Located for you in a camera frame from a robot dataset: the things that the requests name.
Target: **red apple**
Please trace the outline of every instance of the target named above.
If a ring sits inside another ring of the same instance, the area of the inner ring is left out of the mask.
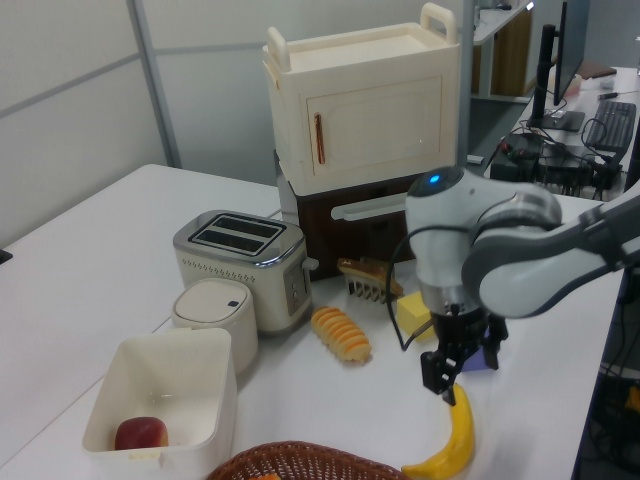
[[[122,422],[116,432],[116,450],[168,445],[167,426],[156,417],[130,418]]]

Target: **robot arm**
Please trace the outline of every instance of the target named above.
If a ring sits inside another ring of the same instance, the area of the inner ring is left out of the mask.
[[[498,368],[505,318],[542,313],[580,285],[640,259],[638,192],[563,225],[555,196],[535,185],[458,167],[417,180],[407,195],[407,227],[439,339],[438,350],[421,357],[425,386],[455,404],[455,377],[478,349]]]

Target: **toy croissant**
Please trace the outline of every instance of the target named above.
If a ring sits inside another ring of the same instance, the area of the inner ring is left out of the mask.
[[[339,308],[317,309],[311,316],[311,328],[340,360],[365,362],[369,358],[369,339]]]

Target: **yellow sponge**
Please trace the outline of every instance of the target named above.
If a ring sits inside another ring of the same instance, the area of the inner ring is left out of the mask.
[[[408,335],[411,335],[431,319],[431,311],[422,302],[420,292],[398,299],[397,307],[398,326]],[[429,327],[416,340],[425,340],[433,335],[433,327]]]

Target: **yellow banana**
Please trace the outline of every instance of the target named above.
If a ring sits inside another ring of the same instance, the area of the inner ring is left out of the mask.
[[[460,473],[473,458],[475,431],[471,405],[464,389],[453,386],[456,399],[451,407],[451,436],[445,447],[417,465],[405,465],[402,473],[414,480],[444,480]]]

